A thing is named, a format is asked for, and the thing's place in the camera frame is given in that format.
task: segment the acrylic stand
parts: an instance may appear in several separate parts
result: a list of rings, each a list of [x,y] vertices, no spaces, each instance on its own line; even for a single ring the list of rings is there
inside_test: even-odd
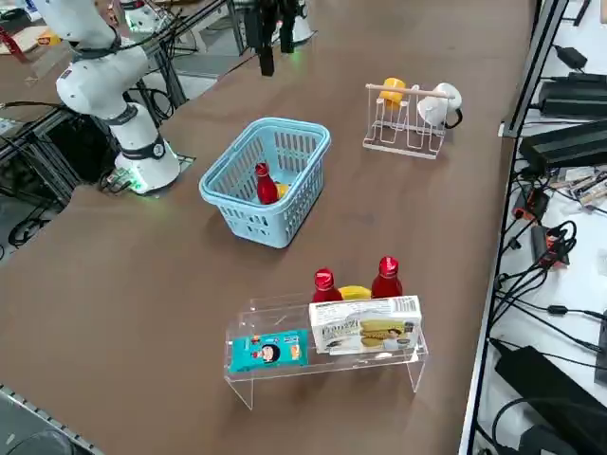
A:
[[[308,315],[310,297],[306,294],[298,294],[273,299],[252,300],[249,310],[239,313],[228,327],[224,356],[224,377],[250,410],[253,409],[255,381],[302,374],[332,373],[405,364],[413,390],[414,392],[417,391],[429,355],[423,334],[419,334],[416,346],[401,351],[356,355],[317,354]],[[296,329],[306,329],[308,331],[308,365],[267,368],[247,373],[230,372],[231,346],[235,338]]]

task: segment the white mug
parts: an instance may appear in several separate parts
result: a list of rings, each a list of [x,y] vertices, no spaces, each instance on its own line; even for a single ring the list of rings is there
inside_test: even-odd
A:
[[[455,128],[464,118],[461,111],[462,95],[453,85],[446,82],[439,83],[433,91],[443,92],[446,95],[454,96],[454,98],[450,100],[436,97],[424,98],[417,104],[419,116],[431,126],[438,127],[442,125],[448,130]],[[447,114],[450,112],[457,114],[457,121],[453,125],[449,125],[445,121]]]

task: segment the mug rack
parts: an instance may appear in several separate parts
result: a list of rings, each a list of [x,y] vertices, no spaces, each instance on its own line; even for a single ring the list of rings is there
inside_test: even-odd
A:
[[[367,135],[362,141],[364,148],[427,159],[438,157],[447,130],[447,110],[439,114],[441,121],[437,122],[436,126],[426,121],[426,118],[432,115],[436,117],[437,113],[431,112],[435,108],[422,107],[420,108],[424,109],[422,113],[419,112],[418,106],[426,97],[453,100],[454,95],[421,90],[419,85],[414,85],[412,88],[398,88],[367,83],[365,87],[369,100]],[[403,97],[396,105],[395,102],[382,98],[379,92],[399,93]]]

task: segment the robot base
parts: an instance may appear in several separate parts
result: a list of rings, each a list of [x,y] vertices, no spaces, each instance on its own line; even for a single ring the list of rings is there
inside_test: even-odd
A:
[[[128,175],[125,180],[131,181],[130,190],[137,194],[159,190],[173,183],[180,173],[179,158],[164,141],[165,154],[161,159],[129,159],[123,154],[116,157],[115,172]]]

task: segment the wooden dowel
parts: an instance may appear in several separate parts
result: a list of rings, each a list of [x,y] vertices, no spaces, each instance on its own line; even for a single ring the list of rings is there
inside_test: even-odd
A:
[[[446,98],[447,100],[454,100],[454,95],[447,95],[443,92],[428,91],[428,90],[413,90],[412,88],[398,88],[390,87],[388,85],[375,85],[374,83],[367,83],[365,85],[370,90],[382,90],[386,92],[397,92],[406,95],[421,95],[423,97],[435,97],[435,98]]]

